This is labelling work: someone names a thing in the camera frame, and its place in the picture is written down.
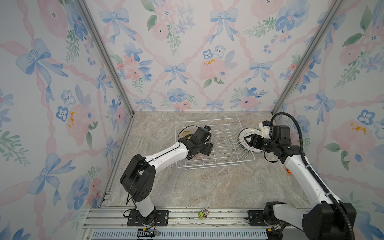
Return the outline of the white plate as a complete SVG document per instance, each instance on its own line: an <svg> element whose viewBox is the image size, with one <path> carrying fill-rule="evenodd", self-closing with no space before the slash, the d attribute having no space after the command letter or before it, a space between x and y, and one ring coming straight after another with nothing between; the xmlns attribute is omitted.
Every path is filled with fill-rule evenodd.
<svg viewBox="0 0 384 240"><path fill-rule="evenodd" d="M239 134L239 142L245 150L252 152L252 153L255 153L255 154L261 154L263 152L262 150L256 149L256 148L251 147L249 145L251 138L252 138L252 135L260 135L261 136L262 132L259 129L255 129L255 128L243 129Z"/></svg>

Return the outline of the yellow glass cup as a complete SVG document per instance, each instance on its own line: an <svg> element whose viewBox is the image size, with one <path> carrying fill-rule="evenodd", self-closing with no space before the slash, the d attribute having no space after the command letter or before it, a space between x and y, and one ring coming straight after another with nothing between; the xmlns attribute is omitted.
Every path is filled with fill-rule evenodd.
<svg viewBox="0 0 384 240"><path fill-rule="evenodd" d="M191 136L193 135L193 133L189 130L182 130L180 133L179 133L179 138L187 138L189 139Z"/></svg>

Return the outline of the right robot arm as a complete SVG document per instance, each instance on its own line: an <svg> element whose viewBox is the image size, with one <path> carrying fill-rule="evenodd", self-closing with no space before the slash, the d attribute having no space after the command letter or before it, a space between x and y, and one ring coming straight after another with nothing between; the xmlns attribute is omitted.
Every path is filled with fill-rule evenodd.
<svg viewBox="0 0 384 240"><path fill-rule="evenodd" d="M353 240L357 211L344 203L325 184L309 164L299 145L292 145L288 126L269 126L242 130L239 140L251 152L272 153L293 174L306 194L311 209L302 211L283 202L266 203L261 220L272 226L271 233L282 237L283 230L295 227L309 240Z"/></svg>

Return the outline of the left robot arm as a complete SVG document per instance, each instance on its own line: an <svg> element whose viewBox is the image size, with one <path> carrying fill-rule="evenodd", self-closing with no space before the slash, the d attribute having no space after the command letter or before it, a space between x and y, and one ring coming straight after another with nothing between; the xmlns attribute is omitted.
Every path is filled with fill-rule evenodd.
<svg viewBox="0 0 384 240"><path fill-rule="evenodd" d="M156 208L149 194L156 173L178 161L191 160L198 154L209 156L213 149L213 144L209 142L211 136L211 127L197 127L195 133L179 138L175 144L159 153L145 157L140 154L133 156L120 183L133 200L140 217L146 220L155 215Z"/></svg>

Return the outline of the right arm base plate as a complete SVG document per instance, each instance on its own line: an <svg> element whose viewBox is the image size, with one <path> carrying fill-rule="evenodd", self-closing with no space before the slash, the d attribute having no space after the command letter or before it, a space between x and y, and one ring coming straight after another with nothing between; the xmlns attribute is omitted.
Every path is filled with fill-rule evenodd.
<svg viewBox="0 0 384 240"><path fill-rule="evenodd" d="M248 211L248 217L246 223L251 227L266 227L268 224L265 222L265 211L262 210L250 210Z"/></svg>

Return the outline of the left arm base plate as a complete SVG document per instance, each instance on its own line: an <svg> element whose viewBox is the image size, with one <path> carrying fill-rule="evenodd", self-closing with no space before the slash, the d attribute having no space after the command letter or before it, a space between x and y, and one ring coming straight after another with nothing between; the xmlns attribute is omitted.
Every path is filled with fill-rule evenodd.
<svg viewBox="0 0 384 240"><path fill-rule="evenodd" d="M143 217L138 210L130 211L127 216L128 227L166 227L169 222L168 210L154 210L147 217Z"/></svg>

